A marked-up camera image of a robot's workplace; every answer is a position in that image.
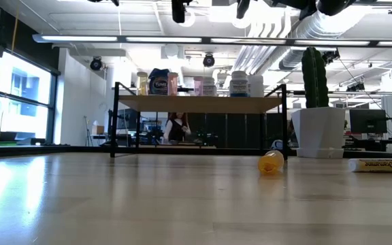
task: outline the white wall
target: white wall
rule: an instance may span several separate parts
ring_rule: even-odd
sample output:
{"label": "white wall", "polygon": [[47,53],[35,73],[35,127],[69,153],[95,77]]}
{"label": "white wall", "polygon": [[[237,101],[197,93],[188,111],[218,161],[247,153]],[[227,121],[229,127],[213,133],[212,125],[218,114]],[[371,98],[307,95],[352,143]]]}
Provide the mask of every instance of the white wall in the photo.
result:
{"label": "white wall", "polygon": [[84,116],[90,130],[95,120],[99,125],[107,124],[106,81],[70,56],[66,48],[60,49],[59,71],[54,143],[84,146]]}

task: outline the white planter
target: white planter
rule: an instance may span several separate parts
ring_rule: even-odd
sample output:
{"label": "white planter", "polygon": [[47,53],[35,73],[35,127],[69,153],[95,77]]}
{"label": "white planter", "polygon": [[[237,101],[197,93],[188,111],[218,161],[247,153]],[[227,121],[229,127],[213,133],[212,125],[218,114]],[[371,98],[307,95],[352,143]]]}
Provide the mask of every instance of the white planter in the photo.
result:
{"label": "white planter", "polygon": [[345,111],[310,108],[291,114],[299,148],[298,157],[342,158]]}

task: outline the cactus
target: cactus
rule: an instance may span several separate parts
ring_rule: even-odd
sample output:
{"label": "cactus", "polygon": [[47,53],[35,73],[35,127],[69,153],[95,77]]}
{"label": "cactus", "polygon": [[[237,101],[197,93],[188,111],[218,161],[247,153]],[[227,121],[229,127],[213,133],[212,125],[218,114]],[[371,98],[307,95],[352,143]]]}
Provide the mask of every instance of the cactus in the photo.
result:
{"label": "cactus", "polygon": [[304,52],[302,73],[304,74],[306,107],[328,107],[325,62],[316,48],[308,47]]}

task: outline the security camera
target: security camera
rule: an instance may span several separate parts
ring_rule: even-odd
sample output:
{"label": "security camera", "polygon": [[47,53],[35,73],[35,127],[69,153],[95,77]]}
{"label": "security camera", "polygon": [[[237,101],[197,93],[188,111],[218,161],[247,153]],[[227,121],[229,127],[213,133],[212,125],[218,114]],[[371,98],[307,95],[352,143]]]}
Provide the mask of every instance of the security camera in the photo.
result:
{"label": "security camera", "polygon": [[203,66],[204,67],[211,67],[214,65],[216,61],[214,60],[214,57],[212,54],[205,54],[205,58],[203,59]]}
{"label": "security camera", "polygon": [[105,66],[101,61],[101,57],[93,57],[93,61],[90,63],[90,68],[93,71],[101,71],[104,67]]}
{"label": "security camera", "polygon": [[[93,3],[99,3],[103,0],[87,0],[87,1],[91,1]],[[112,3],[114,3],[114,5],[119,6],[119,0],[111,0]]]}

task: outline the wooden shelf board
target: wooden shelf board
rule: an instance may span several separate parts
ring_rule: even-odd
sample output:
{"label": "wooden shelf board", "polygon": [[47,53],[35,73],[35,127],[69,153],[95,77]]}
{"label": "wooden shelf board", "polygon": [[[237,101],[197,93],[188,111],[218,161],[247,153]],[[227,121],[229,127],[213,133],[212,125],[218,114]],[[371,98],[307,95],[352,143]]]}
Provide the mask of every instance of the wooden shelf board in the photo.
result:
{"label": "wooden shelf board", "polygon": [[262,114],[281,98],[121,95],[119,101],[138,112]]}

